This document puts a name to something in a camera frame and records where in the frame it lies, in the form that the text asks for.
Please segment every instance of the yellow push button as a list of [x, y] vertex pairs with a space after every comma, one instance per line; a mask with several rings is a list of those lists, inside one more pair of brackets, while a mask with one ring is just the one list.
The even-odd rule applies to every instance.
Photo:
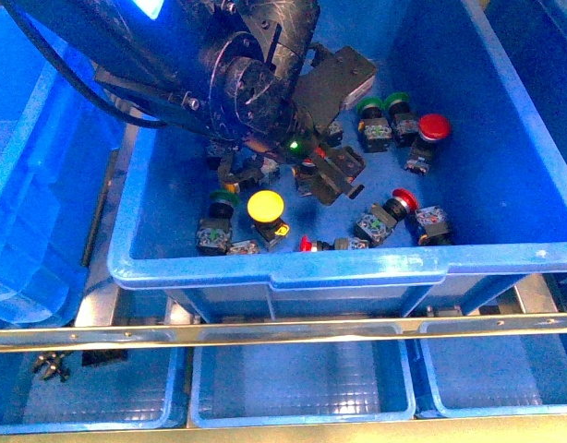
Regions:
[[284, 199], [273, 191], [259, 191], [247, 204], [248, 215], [255, 222], [271, 223], [284, 213]]

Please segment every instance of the robotic arm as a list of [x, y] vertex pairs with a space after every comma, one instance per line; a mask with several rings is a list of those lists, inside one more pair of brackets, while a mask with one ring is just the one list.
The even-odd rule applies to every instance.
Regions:
[[[322, 140], [337, 114], [371, 88], [376, 67], [350, 47], [332, 53], [311, 44], [317, 0], [3, 4], [78, 48], [98, 64], [97, 82], [144, 113], [242, 141], [278, 162], [310, 158], [319, 171], [314, 195], [325, 205], [363, 188], [351, 184], [356, 171], [343, 156], [330, 156]], [[310, 50], [313, 69], [300, 76]]]

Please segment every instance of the metal rail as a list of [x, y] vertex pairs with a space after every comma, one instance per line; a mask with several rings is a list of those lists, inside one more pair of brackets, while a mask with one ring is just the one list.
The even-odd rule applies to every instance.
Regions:
[[[428, 333], [429, 323], [458, 330]], [[567, 314], [0, 330], [0, 353], [567, 333]]]

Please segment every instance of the blue storage bin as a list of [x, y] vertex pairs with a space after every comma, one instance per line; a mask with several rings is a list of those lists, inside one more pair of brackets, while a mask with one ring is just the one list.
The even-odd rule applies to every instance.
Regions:
[[124, 362], [82, 366], [61, 383], [31, 373], [36, 353], [0, 354], [0, 434], [173, 427], [186, 420], [183, 349], [129, 350]]
[[491, 0], [486, 12], [567, 161], [567, 0]]
[[419, 417], [567, 413], [567, 335], [411, 341], [409, 351]]
[[402, 341], [204, 347], [193, 371], [200, 427], [399, 421], [415, 411]]
[[[283, 195], [289, 237], [274, 253], [199, 257], [195, 232], [218, 186], [204, 141], [185, 131], [140, 131], [109, 255], [129, 289], [166, 289], [208, 321], [348, 313], [406, 316], [427, 305], [469, 313], [524, 274], [567, 270], [567, 167], [476, 0], [322, 0], [315, 41], [344, 44], [380, 68], [373, 93], [406, 90], [420, 114], [452, 121], [426, 177], [402, 168], [406, 150], [366, 155], [366, 189], [330, 208], [300, 198], [288, 167]], [[355, 113], [343, 113], [346, 144], [358, 146]], [[441, 205], [456, 246], [414, 247], [399, 225], [383, 247], [294, 253], [300, 238], [332, 241], [397, 187], [422, 206]], [[246, 214], [234, 240], [255, 236]]]
[[[89, 60], [43, 30], [84, 78]], [[67, 323], [121, 126], [49, 66], [0, 7], [0, 321]]]

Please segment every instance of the blue light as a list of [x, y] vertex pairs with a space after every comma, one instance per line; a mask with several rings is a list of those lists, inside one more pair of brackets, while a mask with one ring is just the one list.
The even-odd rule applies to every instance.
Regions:
[[155, 20], [161, 13], [164, 0], [132, 0], [144, 14]]

